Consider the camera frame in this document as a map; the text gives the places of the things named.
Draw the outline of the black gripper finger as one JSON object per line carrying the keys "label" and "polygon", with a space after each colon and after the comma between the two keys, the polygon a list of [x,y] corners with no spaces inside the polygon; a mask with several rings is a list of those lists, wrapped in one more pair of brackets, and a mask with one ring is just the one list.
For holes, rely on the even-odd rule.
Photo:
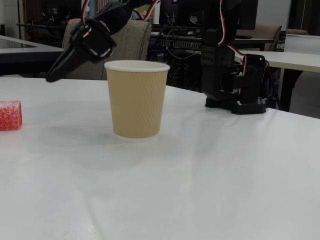
{"label": "black gripper finger", "polygon": [[64,79],[72,71],[86,62],[85,55],[79,48],[69,46],[46,73],[45,80],[54,83]]}

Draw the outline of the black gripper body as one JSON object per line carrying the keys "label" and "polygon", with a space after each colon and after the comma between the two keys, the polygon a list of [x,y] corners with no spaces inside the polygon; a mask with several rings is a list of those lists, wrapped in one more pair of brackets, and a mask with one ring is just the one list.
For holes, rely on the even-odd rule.
{"label": "black gripper body", "polygon": [[108,58],[117,46],[108,27],[102,22],[88,19],[71,32],[71,45],[82,62],[97,63]]}

